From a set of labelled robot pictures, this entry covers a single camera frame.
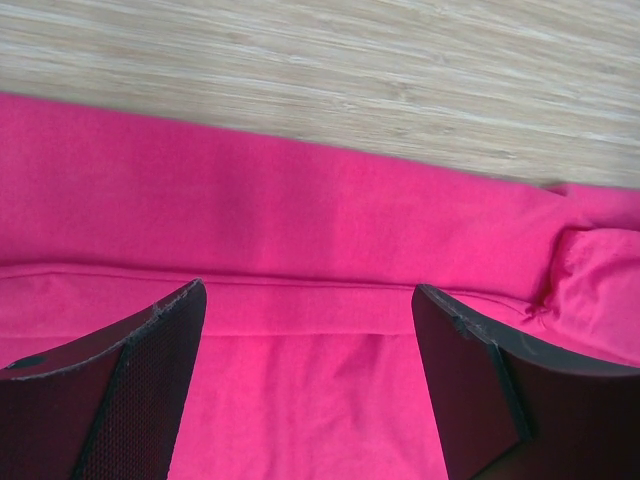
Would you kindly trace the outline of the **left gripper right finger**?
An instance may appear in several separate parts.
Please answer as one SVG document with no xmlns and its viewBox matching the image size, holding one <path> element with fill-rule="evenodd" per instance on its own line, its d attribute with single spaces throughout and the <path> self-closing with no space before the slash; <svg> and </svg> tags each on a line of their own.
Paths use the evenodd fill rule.
<svg viewBox="0 0 640 480">
<path fill-rule="evenodd" d="M 639 371 L 418 286 L 412 313 L 452 479 L 635 479 Z"/>
</svg>

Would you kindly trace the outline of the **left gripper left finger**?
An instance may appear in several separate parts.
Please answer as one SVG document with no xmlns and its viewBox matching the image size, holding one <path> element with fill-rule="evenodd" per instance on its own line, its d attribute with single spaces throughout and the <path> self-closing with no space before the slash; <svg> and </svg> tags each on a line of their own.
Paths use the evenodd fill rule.
<svg viewBox="0 0 640 480">
<path fill-rule="evenodd" d="M 194 280 L 1 371 L 4 479 L 165 479 L 202 336 Z"/>
</svg>

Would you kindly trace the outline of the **pink t shirt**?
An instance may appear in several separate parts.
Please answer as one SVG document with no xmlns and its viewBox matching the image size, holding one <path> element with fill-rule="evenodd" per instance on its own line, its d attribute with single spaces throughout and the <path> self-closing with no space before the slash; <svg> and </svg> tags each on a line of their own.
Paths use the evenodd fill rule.
<svg viewBox="0 0 640 480">
<path fill-rule="evenodd" d="M 639 194 L 1 97 L 1 360 L 193 279 L 174 479 L 442 479 L 419 284 L 639 362 Z"/>
</svg>

